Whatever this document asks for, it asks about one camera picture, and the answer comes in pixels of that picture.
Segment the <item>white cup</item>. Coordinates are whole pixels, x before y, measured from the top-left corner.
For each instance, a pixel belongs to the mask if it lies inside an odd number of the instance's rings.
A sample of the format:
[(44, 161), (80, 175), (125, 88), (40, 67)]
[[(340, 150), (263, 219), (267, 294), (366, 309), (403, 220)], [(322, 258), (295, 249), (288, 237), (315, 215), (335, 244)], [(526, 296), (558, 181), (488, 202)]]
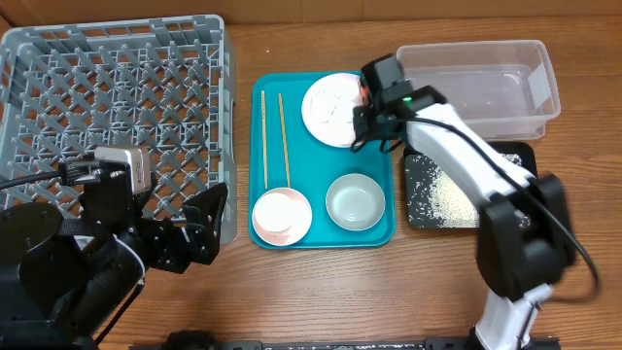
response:
[(258, 228), (282, 234), (293, 225), (294, 202), (280, 192), (263, 195), (255, 205), (254, 218)]

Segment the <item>red snack wrapper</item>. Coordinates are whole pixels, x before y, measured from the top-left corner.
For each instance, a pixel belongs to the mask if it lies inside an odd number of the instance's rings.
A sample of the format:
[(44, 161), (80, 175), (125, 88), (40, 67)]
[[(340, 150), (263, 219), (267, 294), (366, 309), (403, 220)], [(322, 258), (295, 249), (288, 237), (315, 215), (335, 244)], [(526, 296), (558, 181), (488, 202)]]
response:
[(360, 96), (362, 99), (363, 104), (366, 103), (366, 85), (365, 82), (363, 80), (363, 77), (359, 78), (359, 90), (360, 90)]

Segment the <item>white napkin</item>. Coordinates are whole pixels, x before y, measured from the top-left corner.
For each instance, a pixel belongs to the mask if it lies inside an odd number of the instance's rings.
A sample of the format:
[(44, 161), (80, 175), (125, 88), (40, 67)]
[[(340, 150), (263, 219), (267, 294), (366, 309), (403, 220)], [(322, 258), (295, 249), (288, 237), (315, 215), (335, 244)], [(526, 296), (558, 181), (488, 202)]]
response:
[(320, 91), (311, 99), (311, 121), (317, 126), (351, 126), (353, 109), (356, 106), (357, 100), (352, 96)]

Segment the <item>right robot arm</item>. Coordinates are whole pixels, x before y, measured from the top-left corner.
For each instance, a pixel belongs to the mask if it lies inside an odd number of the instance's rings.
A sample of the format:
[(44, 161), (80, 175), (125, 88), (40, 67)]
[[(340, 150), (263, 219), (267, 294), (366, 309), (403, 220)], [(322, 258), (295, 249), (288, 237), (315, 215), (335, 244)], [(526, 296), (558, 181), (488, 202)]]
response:
[(404, 143), (433, 160), (479, 216), (476, 262), (489, 288), (466, 349), (555, 349), (532, 339), (536, 317), (582, 247), (571, 231), (565, 190), (537, 177), (472, 131), (431, 86), (414, 88), (388, 54), (361, 69), (352, 152), (370, 141)]

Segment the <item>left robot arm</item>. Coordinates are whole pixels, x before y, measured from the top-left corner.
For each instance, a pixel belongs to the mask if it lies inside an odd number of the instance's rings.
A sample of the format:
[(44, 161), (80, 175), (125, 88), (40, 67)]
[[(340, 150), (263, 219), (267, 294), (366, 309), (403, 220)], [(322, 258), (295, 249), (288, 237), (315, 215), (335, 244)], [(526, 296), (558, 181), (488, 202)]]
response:
[(137, 297), (149, 269), (182, 274), (213, 262), (227, 195), (219, 183), (186, 200), (185, 227), (144, 218), (149, 196), (123, 181), (87, 185), (79, 219), (48, 203), (3, 211), (2, 348), (95, 348), (100, 326)]

